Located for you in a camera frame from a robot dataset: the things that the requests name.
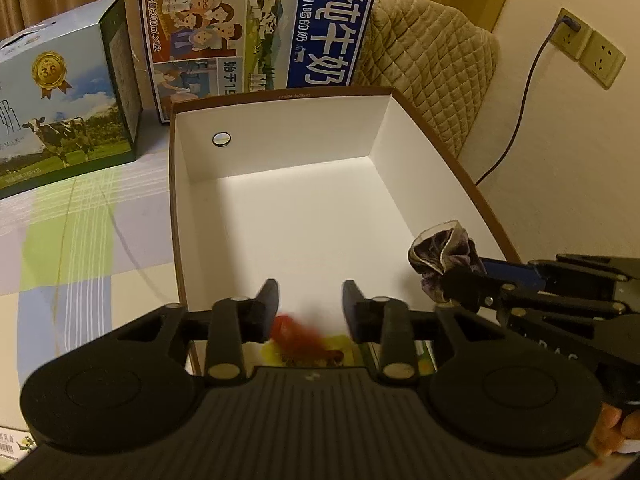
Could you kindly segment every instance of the quilted chair cover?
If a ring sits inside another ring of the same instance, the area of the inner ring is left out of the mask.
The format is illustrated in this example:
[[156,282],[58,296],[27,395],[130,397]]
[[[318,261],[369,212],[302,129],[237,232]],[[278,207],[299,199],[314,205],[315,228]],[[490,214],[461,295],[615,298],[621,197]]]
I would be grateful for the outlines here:
[[453,7],[376,0],[352,84],[399,89],[458,156],[497,59],[494,36]]

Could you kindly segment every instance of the plaid tablecloth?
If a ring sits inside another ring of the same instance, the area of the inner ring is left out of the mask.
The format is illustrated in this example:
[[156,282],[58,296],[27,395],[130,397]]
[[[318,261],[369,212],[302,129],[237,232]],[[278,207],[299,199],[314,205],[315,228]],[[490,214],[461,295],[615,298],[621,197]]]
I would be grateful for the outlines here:
[[41,364],[177,301],[168,129],[143,114],[137,161],[0,200],[0,426],[26,429]]

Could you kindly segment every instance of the power outlet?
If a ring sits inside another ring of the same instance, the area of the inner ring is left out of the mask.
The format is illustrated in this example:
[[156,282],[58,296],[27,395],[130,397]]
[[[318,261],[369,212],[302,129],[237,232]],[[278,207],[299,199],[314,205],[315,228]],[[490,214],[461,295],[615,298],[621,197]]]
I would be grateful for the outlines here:
[[625,60],[626,56],[613,43],[595,30],[580,57],[580,64],[604,88],[611,88]]
[[587,45],[587,42],[591,37],[593,29],[575,14],[570,13],[564,8],[560,9],[558,19],[563,16],[569,16],[576,22],[580,23],[580,30],[578,32],[574,32],[566,23],[560,23],[556,29],[556,33],[551,37],[551,43],[560,50],[563,50],[572,59],[580,59],[580,56],[584,51],[584,47]]

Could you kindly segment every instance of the gold medal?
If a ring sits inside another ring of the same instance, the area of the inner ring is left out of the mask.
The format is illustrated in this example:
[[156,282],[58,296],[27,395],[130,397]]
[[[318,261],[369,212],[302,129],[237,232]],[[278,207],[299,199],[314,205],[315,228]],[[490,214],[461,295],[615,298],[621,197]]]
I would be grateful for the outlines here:
[[51,91],[58,88],[66,94],[69,88],[73,88],[65,81],[66,64],[60,54],[56,52],[43,52],[31,66],[31,76],[40,88],[42,88],[41,99],[47,97],[51,99]]

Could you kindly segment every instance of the black power cord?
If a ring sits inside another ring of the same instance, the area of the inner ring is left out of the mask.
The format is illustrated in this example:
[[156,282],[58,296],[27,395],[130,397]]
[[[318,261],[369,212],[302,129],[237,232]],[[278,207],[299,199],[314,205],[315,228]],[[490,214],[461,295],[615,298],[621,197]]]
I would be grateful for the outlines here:
[[476,186],[478,186],[484,179],[486,179],[492,172],[497,168],[500,163],[504,160],[513,145],[513,141],[516,140],[516,135],[518,134],[518,130],[520,129],[520,123],[522,122],[522,115],[524,114],[524,107],[527,102],[527,94],[529,93],[529,85],[531,84],[531,78],[533,77],[533,71],[536,69],[536,65],[538,64],[538,60],[542,55],[542,51],[545,49],[546,44],[551,40],[552,36],[556,33],[556,30],[560,26],[561,23],[566,23],[568,27],[574,31],[580,31],[580,23],[576,22],[573,18],[570,18],[567,15],[564,15],[562,18],[558,18],[555,22],[554,27],[551,29],[551,32],[546,37],[545,41],[542,42],[542,46],[540,46],[540,50],[536,54],[536,59],[533,60],[533,64],[531,65],[531,70],[529,70],[529,77],[527,77],[527,84],[524,87],[524,94],[522,95],[522,104],[520,105],[520,115],[518,116],[518,122],[516,123],[516,127],[513,131],[513,135],[511,136],[511,140],[507,144],[507,148],[504,150],[500,158],[496,161],[492,167],[487,170],[487,172],[480,177],[480,179],[476,182]]

